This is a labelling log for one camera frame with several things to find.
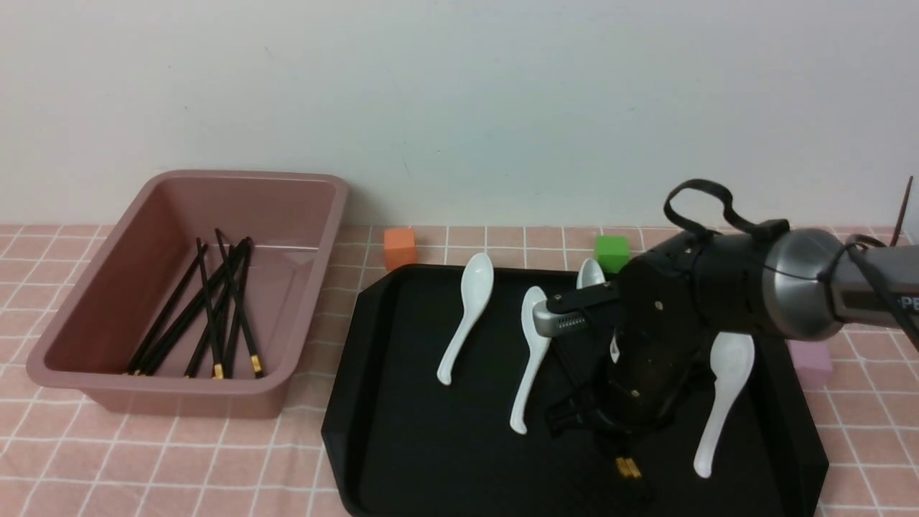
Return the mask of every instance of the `black chopstick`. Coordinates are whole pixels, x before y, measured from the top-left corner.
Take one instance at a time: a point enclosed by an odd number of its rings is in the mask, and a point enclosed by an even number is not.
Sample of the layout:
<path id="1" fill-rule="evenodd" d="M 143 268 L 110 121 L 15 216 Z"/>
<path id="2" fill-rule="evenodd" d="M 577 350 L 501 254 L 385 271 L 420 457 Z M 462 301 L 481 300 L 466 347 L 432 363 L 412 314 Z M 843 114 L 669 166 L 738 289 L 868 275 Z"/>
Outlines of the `black chopstick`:
<path id="1" fill-rule="evenodd" d="M 214 233 L 217 235 L 217 247 L 221 251 L 221 258 L 223 263 L 226 264 L 227 252 L 223 249 L 223 239 L 221 238 L 221 230 L 219 228 L 214 229 Z M 228 287 L 230 288 L 230 294 L 233 296 L 233 303 L 237 307 L 243 307 L 243 297 L 239 293 L 239 288 L 236 285 L 236 279 L 232 274 L 227 274 L 229 269 L 224 269 L 223 274 L 226 276 Z M 243 337 L 245 338 L 245 346 L 249 349 L 249 359 L 252 361 L 252 370 L 255 372 L 255 378 L 261 379 L 265 376 L 265 372 L 262 370 L 262 361 L 258 358 L 258 348 L 255 346 L 255 338 L 252 335 L 252 329 L 249 327 L 249 320 L 245 317 L 245 311 L 241 310 L 239 312 L 239 324 L 243 329 Z"/>
<path id="2" fill-rule="evenodd" d="M 239 260 L 243 257 L 243 252 L 245 245 L 240 245 L 233 251 L 233 255 L 230 257 L 230 262 L 233 264 L 238 264 Z M 217 287 L 224 282 L 226 275 L 224 272 L 226 267 L 224 264 L 221 264 L 208 280 L 208 286 L 211 289 L 217 289 Z M 191 299 L 191 302 L 185 307 L 185 309 L 176 317 L 176 320 L 172 323 L 171 326 L 163 333 L 163 336 L 156 342 L 156 345 L 153 346 L 153 350 L 147 354 L 146 361 L 144 361 L 140 366 L 140 375 L 153 375 L 156 373 L 156 370 L 163 364 L 169 352 L 175 347 L 178 343 L 179 338 L 188 330 L 188 327 L 195 321 L 195 318 L 201 313 L 201 310 L 204 309 L 204 290 L 201 289 L 197 294 Z"/>
<path id="3" fill-rule="evenodd" d="M 252 246 L 250 246 L 245 251 L 245 257 L 243 258 L 243 272 L 240 273 L 239 279 L 239 294 L 240 297 L 245 301 L 245 285 L 246 281 L 249 279 L 249 263 L 252 260 Z M 236 344 L 239 341 L 239 324 L 240 324 L 240 313 L 245 310 L 245 307 L 242 305 L 233 305 L 233 320 L 230 322 L 230 337 L 227 338 L 227 350 L 223 354 L 224 362 L 223 365 L 223 375 L 227 379 L 233 378 L 233 366 L 236 363 Z"/>
<path id="4" fill-rule="evenodd" d="M 207 252 L 208 246 L 205 245 L 203 253 L 206 254 Z M 188 284 L 191 282 L 192 275 L 195 274 L 195 270 L 198 268 L 198 263 L 203 260 L 203 256 L 203 254 L 195 255 L 195 259 L 191 261 L 191 264 L 188 266 L 185 274 L 182 275 L 182 280 L 178 281 L 176 289 L 172 294 L 169 295 L 165 305 L 163 305 L 163 310 L 160 311 L 159 316 L 156 317 L 153 324 L 150 326 L 150 329 L 147 330 L 147 335 L 143 337 L 141 346 L 137 348 L 137 350 L 134 352 L 134 356 L 130 358 L 128 368 L 126 369 L 127 373 L 137 374 L 140 372 L 138 367 L 141 365 L 141 360 L 143 360 L 144 354 L 147 353 L 147 349 L 149 349 L 150 345 L 153 344 L 153 341 L 156 339 L 156 335 L 160 332 L 160 328 L 169 319 L 173 311 L 176 310 L 176 305 L 182 298 L 182 294 L 185 293 Z"/>
<path id="5" fill-rule="evenodd" d="M 203 255 L 203 247 L 201 246 L 201 239 L 195 239 L 195 243 L 198 245 L 198 254 Z M 223 263 L 227 266 L 223 270 L 223 274 L 226 275 L 228 279 L 233 277 L 233 266 L 231 262 L 226 259 L 226 251 L 223 250 L 223 244 L 221 244 L 221 255 L 224 257 Z M 214 378 L 222 379 L 223 378 L 223 345 L 221 343 L 220 337 L 217 333 L 217 317 L 214 315 L 214 307 L 210 303 L 210 289 L 208 289 L 208 271 L 204 267 L 204 260 L 198 263 L 199 270 L 201 271 L 201 289 L 204 291 L 204 312 L 208 316 L 208 325 L 207 330 L 210 333 L 210 351 L 214 356 Z"/>
<path id="6" fill-rule="evenodd" d="M 230 254 L 233 254 L 233 246 L 230 246 Z M 223 283 L 221 294 L 217 297 L 215 309 L 217 310 L 217 319 L 221 321 L 221 325 L 226 327 L 226 316 L 230 313 L 230 292 L 227 291 L 226 282 Z M 186 378 L 198 376 L 198 370 L 201 368 L 201 361 L 204 360 L 204 352 L 208 349 L 209 338 L 210 330 L 205 327 L 204 331 L 201 332 L 198 345 L 195 346 L 195 351 L 191 354 L 191 360 L 188 362 L 188 366 L 185 369 Z M 224 368 L 223 375 L 224 378 L 226 378 L 226 368 Z"/>

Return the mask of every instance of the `plastic tub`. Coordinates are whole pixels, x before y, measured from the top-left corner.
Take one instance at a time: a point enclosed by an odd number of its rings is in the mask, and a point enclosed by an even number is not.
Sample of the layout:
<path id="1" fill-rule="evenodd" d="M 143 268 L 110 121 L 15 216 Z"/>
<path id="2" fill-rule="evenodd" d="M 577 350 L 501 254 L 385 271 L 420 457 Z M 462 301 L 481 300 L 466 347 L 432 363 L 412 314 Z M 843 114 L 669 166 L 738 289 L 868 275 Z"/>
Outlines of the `plastic tub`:
<path id="1" fill-rule="evenodd" d="M 32 380 L 78 389 L 114 412 L 272 418 L 287 394 L 345 209 L 347 185 L 325 175 L 183 170 L 151 179 L 86 268 L 28 357 Z M 183 378 L 206 318 L 154 376 L 123 375 L 195 255 L 195 238 L 255 242 L 246 313 L 265 377 L 242 337 L 233 379 Z M 220 261 L 211 247 L 209 273 Z M 188 286 L 176 313 L 200 287 Z M 206 354 L 202 371 L 210 367 Z"/>

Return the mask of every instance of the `white ceramic spoon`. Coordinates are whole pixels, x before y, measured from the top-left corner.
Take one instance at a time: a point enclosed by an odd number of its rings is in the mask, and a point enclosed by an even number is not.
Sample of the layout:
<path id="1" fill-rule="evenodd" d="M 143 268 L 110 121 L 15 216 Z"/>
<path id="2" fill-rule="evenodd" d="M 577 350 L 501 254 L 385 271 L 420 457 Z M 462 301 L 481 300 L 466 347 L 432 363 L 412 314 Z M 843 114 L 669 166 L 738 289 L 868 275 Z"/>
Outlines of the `white ceramic spoon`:
<path id="1" fill-rule="evenodd" d="M 551 341 L 551 338 L 544 338 L 536 331 L 536 323 L 533 321 L 533 307 L 545 301 L 546 294 L 539 287 L 534 286 L 530 287 L 527 294 L 524 295 L 523 305 L 520 307 L 520 325 L 523 327 L 523 335 L 527 338 L 527 345 L 529 345 L 529 360 L 527 369 L 523 372 L 523 378 L 520 379 L 514 407 L 511 409 L 511 429 L 519 434 L 527 434 L 527 424 L 523 421 L 524 410 L 527 408 L 527 399 L 529 391 L 533 388 L 536 372 L 539 371 L 539 366 L 546 357 Z"/>
<path id="2" fill-rule="evenodd" d="M 597 285 L 605 281 L 607 281 L 607 276 L 603 274 L 600 263 L 592 258 L 585 258 L 584 263 L 581 264 L 581 270 L 577 273 L 575 286 L 578 289 L 583 289 L 584 287 L 590 287 L 591 285 Z M 619 362 L 619 348 L 616 346 L 616 334 L 613 334 L 613 339 L 609 342 L 609 357 L 613 359 L 613 362 Z"/>
<path id="3" fill-rule="evenodd" d="M 709 421 L 698 443 L 693 468 L 700 477 L 711 476 L 711 463 L 721 437 L 724 421 L 734 400 L 746 385 L 753 371 L 755 350 L 753 338 L 747 334 L 721 332 L 711 345 L 711 371 L 715 373 L 715 402 L 711 405 Z"/>
<path id="4" fill-rule="evenodd" d="M 607 277 L 603 274 L 603 270 L 600 269 L 600 263 L 592 258 L 585 258 L 584 263 L 581 264 L 581 270 L 577 273 L 575 286 L 578 289 L 583 289 L 605 281 L 607 281 Z"/>
<path id="5" fill-rule="evenodd" d="M 449 386 L 453 380 L 453 362 L 460 355 L 460 348 L 469 336 L 470 330 L 479 320 L 488 299 L 492 297 L 494 287 L 494 267 L 492 260 L 484 253 L 478 253 L 469 259 L 466 269 L 462 272 L 459 290 L 462 294 L 463 315 L 453 339 L 444 352 L 444 357 L 437 367 L 437 379 L 444 386 Z"/>

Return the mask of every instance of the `pink cube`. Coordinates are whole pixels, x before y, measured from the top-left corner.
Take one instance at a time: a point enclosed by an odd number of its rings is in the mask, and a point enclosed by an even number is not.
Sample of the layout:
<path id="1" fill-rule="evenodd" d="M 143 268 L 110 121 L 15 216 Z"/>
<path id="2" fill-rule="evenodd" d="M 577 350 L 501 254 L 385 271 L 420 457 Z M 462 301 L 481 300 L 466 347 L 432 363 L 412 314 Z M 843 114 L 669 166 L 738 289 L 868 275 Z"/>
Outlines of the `pink cube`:
<path id="1" fill-rule="evenodd" d="M 833 360 L 826 343 L 790 340 L 789 351 L 803 389 L 820 389 L 826 385 L 833 374 Z"/>

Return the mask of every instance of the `black tray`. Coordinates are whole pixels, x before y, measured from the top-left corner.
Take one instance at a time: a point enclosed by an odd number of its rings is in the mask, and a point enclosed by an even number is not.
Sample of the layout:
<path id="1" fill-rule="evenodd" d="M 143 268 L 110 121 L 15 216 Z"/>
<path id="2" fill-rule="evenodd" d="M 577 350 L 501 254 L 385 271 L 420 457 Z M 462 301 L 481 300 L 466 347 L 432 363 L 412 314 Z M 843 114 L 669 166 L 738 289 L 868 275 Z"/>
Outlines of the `black tray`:
<path id="1" fill-rule="evenodd" d="M 524 292 L 569 291 L 568 272 L 495 270 L 491 301 L 453 370 L 437 366 L 462 316 L 462 267 L 407 266 L 357 298 L 323 423 L 335 482 L 355 515 L 612 515 L 623 504 L 618 473 L 591 433 L 552 439 L 545 409 L 572 391 L 605 347 L 584 336 L 555 339 L 527 405 L 528 434 L 509 426 L 528 346 L 520 330 Z M 721 435 L 710 479 L 692 468 L 714 397 L 694 390 L 674 423 L 635 449 L 656 497 L 647 516 L 811 517 L 829 463 L 788 348 L 758 339 L 756 364 Z"/>

